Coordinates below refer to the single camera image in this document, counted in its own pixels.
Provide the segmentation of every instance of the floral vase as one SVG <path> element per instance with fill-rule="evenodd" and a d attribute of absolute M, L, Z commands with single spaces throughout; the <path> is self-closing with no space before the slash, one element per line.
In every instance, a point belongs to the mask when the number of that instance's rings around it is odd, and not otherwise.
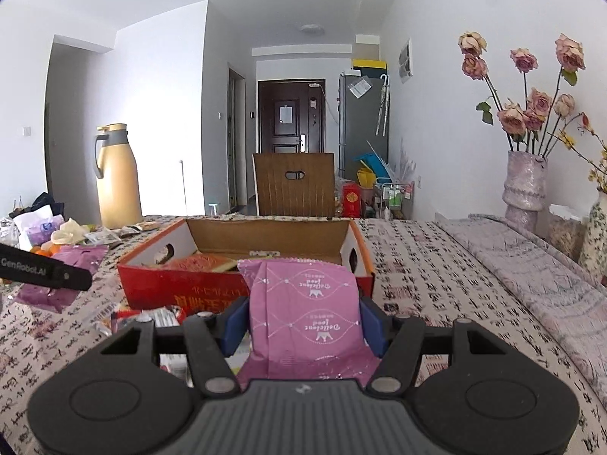
<path fill-rule="evenodd" d="M 599 191 L 599 199 L 590 209 L 579 264 L 590 275 L 601 280 L 607 267 L 607 194 Z"/>
<path fill-rule="evenodd" d="M 508 153 L 508 176 L 502 200 L 506 219 L 535 232 L 538 212 L 546 203 L 546 160 L 527 152 Z"/>

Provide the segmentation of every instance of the beige thermos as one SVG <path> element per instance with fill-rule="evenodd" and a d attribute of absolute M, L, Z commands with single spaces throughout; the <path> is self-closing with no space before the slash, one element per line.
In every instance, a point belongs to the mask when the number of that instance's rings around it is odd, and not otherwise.
<path fill-rule="evenodd" d="M 139 223 L 143 216 L 137 163 L 129 145 L 126 125 L 116 123 L 97 130 L 95 174 L 101 223 L 110 229 Z M 101 142 L 98 156 L 97 142 Z"/>

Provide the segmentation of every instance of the white wall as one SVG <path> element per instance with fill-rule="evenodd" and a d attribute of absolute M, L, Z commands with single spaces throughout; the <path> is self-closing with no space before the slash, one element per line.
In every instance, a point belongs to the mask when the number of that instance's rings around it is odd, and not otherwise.
<path fill-rule="evenodd" d="M 218 203 L 217 211 L 230 209 L 228 195 L 227 109 L 230 68 L 245 79 L 246 90 L 246 160 L 247 195 L 255 193 L 253 161 L 255 152 L 255 69 L 251 47 L 233 29 L 227 19 L 209 3 L 206 16 L 202 84 L 202 163 L 204 200 Z"/>
<path fill-rule="evenodd" d="M 257 61 L 257 81 L 324 78 L 326 104 L 325 152 L 333 152 L 335 162 L 339 153 L 339 75 L 352 68 L 350 58 L 284 58 Z"/>
<path fill-rule="evenodd" d="M 382 59 L 392 76 L 390 157 L 398 158 L 404 138 L 423 178 L 416 192 L 417 218 L 432 219 L 436 211 L 465 217 L 505 210 L 508 141 L 497 121 L 488 126 L 475 111 L 489 92 L 462 74 L 458 36 L 474 30 L 485 37 L 489 51 L 483 57 L 502 100 L 522 104 L 523 80 L 509 51 L 523 47 L 535 54 L 539 69 L 529 74 L 529 87 L 552 95 L 559 69 L 554 40 L 563 32 L 581 41 L 587 70 L 579 72 L 576 87 L 565 83 L 561 92 L 576 98 L 606 138 L 606 18 L 605 0 L 395 0 L 381 32 Z M 414 77 L 402 84 L 398 55 L 408 38 Z M 579 137 L 575 128 L 572 132 Z M 599 149 L 590 140 L 580 140 L 580 147 L 596 158 Z M 587 176 L 587 165 L 559 145 L 549 158 L 549 201 L 588 210 L 597 194 Z"/>
<path fill-rule="evenodd" d="M 52 68 L 58 73 L 53 81 L 66 89 L 50 94 L 55 143 L 61 139 L 69 150 L 84 152 L 66 158 L 62 170 L 67 199 L 78 191 L 88 196 L 78 210 L 90 212 L 96 204 L 96 127 L 126 123 L 144 214 L 204 213 L 200 124 L 206 6 L 199 2 L 138 22 L 118 32 L 113 51 L 69 53 Z M 71 93 L 77 107 L 70 104 Z M 86 170 L 86 189 L 78 169 Z"/>
<path fill-rule="evenodd" d="M 97 50 L 113 47 L 115 30 L 74 15 L 0 4 L 0 217 L 21 195 L 30 204 L 46 190 L 44 95 L 54 39 Z M 31 136 L 23 137 L 23 127 Z"/>

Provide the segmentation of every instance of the smoke detector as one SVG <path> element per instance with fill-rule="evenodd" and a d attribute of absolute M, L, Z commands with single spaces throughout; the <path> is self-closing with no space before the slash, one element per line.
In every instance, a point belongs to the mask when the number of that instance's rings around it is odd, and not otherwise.
<path fill-rule="evenodd" d="M 299 30 L 309 36 L 322 36 L 325 33 L 324 28 L 318 24 L 306 24 L 301 26 Z"/>

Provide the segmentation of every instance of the pink snack package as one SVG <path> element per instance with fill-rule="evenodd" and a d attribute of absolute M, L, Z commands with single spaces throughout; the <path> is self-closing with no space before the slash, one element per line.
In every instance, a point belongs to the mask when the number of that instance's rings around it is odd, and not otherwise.
<path fill-rule="evenodd" d="M 253 351 L 239 372 L 252 378 L 357 378 L 364 386 L 379 364 L 365 345 L 354 275 L 327 262 L 239 262 L 251 289 Z"/>
<path fill-rule="evenodd" d="M 74 267 L 86 268 L 94 276 L 106 253 L 107 246 L 66 246 L 52 258 Z M 50 289 L 24 284 L 14 300 L 35 308 L 61 313 L 74 302 L 79 293 L 80 291 L 73 289 Z"/>

